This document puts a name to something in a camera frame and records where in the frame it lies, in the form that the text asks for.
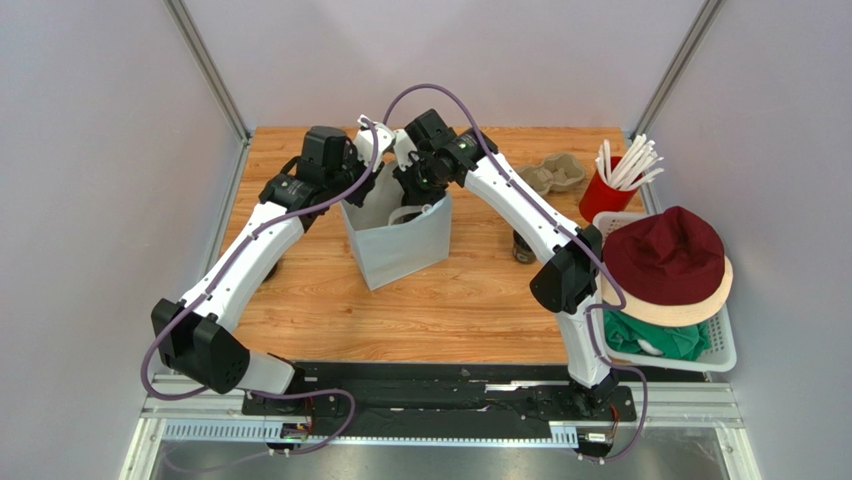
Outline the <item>white paper bag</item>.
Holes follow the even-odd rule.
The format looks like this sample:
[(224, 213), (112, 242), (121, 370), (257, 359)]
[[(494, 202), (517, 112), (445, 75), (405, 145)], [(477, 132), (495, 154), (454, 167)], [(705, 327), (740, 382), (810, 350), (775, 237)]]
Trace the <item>white paper bag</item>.
[(397, 166), (381, 170), (364, 205), (342, 204), (349, 246), (371, 291), (449, 257), (453, 199), (405, 206), (403, 189), (392, 176)]

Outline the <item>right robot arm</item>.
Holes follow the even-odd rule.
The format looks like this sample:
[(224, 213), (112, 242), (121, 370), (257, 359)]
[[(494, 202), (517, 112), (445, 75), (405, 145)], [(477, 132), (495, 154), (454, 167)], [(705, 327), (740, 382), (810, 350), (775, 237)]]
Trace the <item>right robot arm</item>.
[(404, 201), (433, 203), (455, 183), (485, 201), (529, 246), (542, 265), (530, 291), (554, 314), (569, 356), (568, 403), (583, 417), (607, 407), (618, 380), (602, 358), (590, 310), (602, 265), (600, 231), (582, 229), (550, 206), (474, 128), (458, 133), (430, 109), (393, 134), (400, 162), (393, 175)]

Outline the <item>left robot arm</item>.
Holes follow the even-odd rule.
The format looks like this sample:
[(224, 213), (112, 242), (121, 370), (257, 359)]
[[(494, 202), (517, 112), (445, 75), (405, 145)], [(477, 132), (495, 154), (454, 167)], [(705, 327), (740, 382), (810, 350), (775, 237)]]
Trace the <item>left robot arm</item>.
[(242, 390), (292, 399), (288, 389), (297, 366), (247, 348), (234, 332), (256, 290), (318, 217), (341, 201), (363, 205), (394, 144), (391, 130), (365, 116), (354, 137), (327, 126), (306, 132), (300, 153), (267, 181), (246, 225), (214, 266), (180, 300), (161, 299), (152, 309), (155, 339), (140, 367), (150, 396), (180, 398), (153, 387), (149, 367), (158, 357), (198, 383), (186, 398)]

